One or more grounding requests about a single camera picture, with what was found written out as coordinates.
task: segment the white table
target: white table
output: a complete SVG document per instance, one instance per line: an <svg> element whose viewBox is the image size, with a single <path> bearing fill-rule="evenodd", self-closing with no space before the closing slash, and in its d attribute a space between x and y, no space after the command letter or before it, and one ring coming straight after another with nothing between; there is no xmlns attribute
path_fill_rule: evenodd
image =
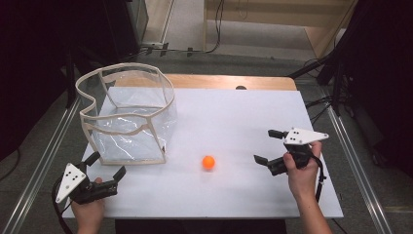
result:
<svg viewBox="0 0 413 234"><path fill-rule="evenodd" d="M114 218L287 218L299 216L287 176L272 176L254 162L285 152L270 129L312 130L297 91L175 89L178 124L162 165L127 166L118 195L106 198L105 216ZM83 159L89 157L88 146ZM213 155L205 171L201 161ZM88 176L111 180L119 166L88 168ZM320 196L323 214L342 217L328 168ZM68 209L64 217L73 217Z"/></svg>

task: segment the human arm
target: human arm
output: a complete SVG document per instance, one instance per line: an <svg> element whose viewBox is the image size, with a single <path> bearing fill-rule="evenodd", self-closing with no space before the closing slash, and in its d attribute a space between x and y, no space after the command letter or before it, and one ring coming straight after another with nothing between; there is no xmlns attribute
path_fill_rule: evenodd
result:
<svg viewBox="0 0 413 234"><path fill-rule="evenodd" d="M102 183L98 177L96 183ZM88 204L79 205L72 203L72 211L78 223L78 234L96 234L100 229L100 224L104 214L104 200L99 199Z"/></svg>
<svg viewBox="0 0 413 234"><path fill-rule="evenodd" d="M315 141L311 145L313 154L319 158L321 142ZM288 169L289 189L297 202L304 232L307 234L332 233L316 200L315 184L319 169L316 161L310 159L307 167L297 169L291 154L285 153L283 160Z"/></svg>

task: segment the human hand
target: human hand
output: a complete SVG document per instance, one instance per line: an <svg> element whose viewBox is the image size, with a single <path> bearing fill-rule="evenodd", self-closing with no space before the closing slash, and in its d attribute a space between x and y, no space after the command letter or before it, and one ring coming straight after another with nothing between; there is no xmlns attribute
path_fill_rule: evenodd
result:
<svg viewBox="0 0 413 234"><path fill-rule="evenodd" d="M94 182L102 183L102 179L98 177L94 180ZM97 233L99 231L104 214L103 199L99 199L84 205L79 205L76 202L72 202L71 206L78 222L78 234L91 234Z"/></svg>
<svg viewBox="0 0 413 234"><path fill-rule="evenodd" d="M310 143L314 156L320 157L321 142ZM316 177L319 166L316 160L310 159L307 167L297 169L292 155L288 152L283 155L283 160L288 169L288 185L295 200L315 199Z"/></svg>

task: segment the wrist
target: wrist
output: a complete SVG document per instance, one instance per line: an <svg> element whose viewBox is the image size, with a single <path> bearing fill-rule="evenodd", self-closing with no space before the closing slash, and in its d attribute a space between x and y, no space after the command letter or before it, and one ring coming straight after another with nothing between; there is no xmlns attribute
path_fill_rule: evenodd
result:
<svg viewBox="0 0 413 234"><path fill-rule="evenodd" d="M79 227L77 234L97 234L99 227Z"/></svg>
<svg viewBox="0 0 413 234"><path fill-rule="evenodd" d="M298 194L295 195L294 198L298 204L312 204L317 202L316 195L314 193Z"/></svg>

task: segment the plastic bag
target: plastic bag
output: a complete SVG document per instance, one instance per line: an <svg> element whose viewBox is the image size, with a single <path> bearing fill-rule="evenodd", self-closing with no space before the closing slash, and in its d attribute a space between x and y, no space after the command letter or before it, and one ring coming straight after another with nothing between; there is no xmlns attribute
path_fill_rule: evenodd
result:
<svg viewBox="0 0 413 234"><path fill-rule="evenodd" d="M103 165L166 162L177 121L173 85L154 66L120 63L76 82L82 129Z"/></svg>

